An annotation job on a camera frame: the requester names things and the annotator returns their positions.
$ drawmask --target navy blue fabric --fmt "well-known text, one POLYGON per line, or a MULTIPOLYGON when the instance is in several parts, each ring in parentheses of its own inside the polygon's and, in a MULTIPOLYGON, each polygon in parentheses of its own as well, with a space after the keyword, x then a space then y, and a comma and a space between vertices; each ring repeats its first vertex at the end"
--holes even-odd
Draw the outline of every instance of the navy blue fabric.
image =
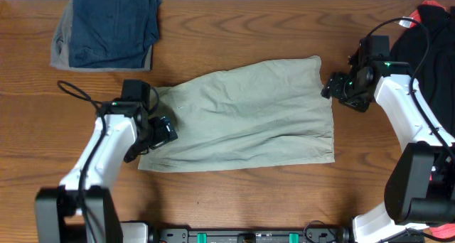
POLYGON ((75 68, 143 68, 158 38, 160 0, 73 0, 69 64, 75 68))

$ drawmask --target black cloth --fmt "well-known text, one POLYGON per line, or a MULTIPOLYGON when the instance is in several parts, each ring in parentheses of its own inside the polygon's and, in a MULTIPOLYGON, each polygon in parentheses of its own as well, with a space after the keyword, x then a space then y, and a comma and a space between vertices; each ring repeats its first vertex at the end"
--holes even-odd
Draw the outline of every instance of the black cloth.
POLYGON ((143 68, 158 38, 160 0, 73 0, 69 65, 143 68))
MULTIPOLYGON (((441 125, 455 135, 455 19, 443 8, 421 5, 422 24, 430 33, 431 48, 416 79, 422 95, 441 125)), ((427 42, 420 26, 410 28, 393 45, 395 61, 408 62, 416 68, 427 42)))

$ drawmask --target stack of folded cloth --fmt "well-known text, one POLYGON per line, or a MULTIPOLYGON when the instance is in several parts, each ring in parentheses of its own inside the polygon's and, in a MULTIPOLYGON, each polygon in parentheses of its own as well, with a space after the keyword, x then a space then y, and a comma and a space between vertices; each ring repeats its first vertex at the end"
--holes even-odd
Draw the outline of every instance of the stack of folded cloth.
POLYGON ((70 0, 54 33, 50 65, 79 72, 151 69, 160 0, 70 0))

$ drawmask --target wooden table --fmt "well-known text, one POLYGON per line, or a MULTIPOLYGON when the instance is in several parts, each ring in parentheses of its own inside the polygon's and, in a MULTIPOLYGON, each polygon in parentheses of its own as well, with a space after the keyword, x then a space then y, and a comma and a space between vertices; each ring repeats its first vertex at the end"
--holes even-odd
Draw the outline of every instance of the wooden table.
MULTIPOLYGON (((409 15, 422 0, 164 0, 154 69, 125 73, 48 65, 67 2, 0 1, 0 242, 37 241, 35 194, 58 184, 91 136, 93 108, 63 94, 57 80, 109 100, 125 78, 173 86, 263 60, 319 55, 325 82, 348 71, 347 56, 371 28, 409 15)), ((402 31, 392 24, 379 32, 396 40, 402 31)), ((376 104, 362 114, 333 102, 333 116, 335 163, 207 173, 124 164, 112 189, 119 218, 192 228, 345 224, 382 202, 400 147, 376 104)))

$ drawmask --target folded cloth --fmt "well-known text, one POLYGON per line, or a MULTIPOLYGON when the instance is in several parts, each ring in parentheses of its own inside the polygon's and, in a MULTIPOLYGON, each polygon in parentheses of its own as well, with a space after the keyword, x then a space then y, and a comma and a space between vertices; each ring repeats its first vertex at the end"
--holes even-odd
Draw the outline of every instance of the folded cloth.
POLYGON ((159 0, 73 0, 69 64, 142 68, 158 40, 159 0))
POLYGON ((50 44, 50 66, 60 70, 72 70, 76 72, 115 72, 115 71, 145 71, 151 69, 152 47, 145 57, 142 68, 76 68, 70 67, 68 56, 70 54, 71 28, 73 26, 73 0, 65 7, 60 23, 55 30, 52 43, 50 44))
POLYGON ((158 88, 158 116, 178 139, 143 155, 139 169, 222 171, 334 162, 331 100, 321 59, 270 60, 158 88))

